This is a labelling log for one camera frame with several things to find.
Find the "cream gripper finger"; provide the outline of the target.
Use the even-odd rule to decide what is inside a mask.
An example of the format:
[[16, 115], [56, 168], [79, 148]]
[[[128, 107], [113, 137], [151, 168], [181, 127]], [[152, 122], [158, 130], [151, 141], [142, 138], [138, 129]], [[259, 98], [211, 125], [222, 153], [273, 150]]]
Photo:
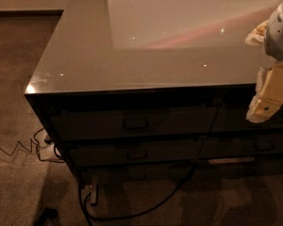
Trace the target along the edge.
[[271, 68], [258, 71], [256, 95], [253, 97], [246, 119], [252, 123], [269, 120], [283, 105], [283, 61]]

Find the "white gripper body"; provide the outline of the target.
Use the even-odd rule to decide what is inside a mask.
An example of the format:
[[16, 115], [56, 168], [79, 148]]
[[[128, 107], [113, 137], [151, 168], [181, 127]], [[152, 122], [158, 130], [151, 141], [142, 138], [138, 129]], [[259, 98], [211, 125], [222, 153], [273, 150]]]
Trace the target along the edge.
[[247, 35], [245, 43], [251, 46], [263, 44], [268, 23], [269, 21], [266, 20], [253, 29], [252, 32]]

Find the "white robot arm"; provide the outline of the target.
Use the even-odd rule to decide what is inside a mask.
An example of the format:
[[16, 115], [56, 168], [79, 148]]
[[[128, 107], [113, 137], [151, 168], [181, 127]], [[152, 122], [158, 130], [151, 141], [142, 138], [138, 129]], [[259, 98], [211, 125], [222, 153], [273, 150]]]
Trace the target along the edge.
[[245, 39], [251, 46], [263, 45], [267, 56], [275, 59], [271, 68], [261, 67], [246, 119], [252, 123], [269, 120], [283, 105], [283, 1], [267, 21], [258, 25]]

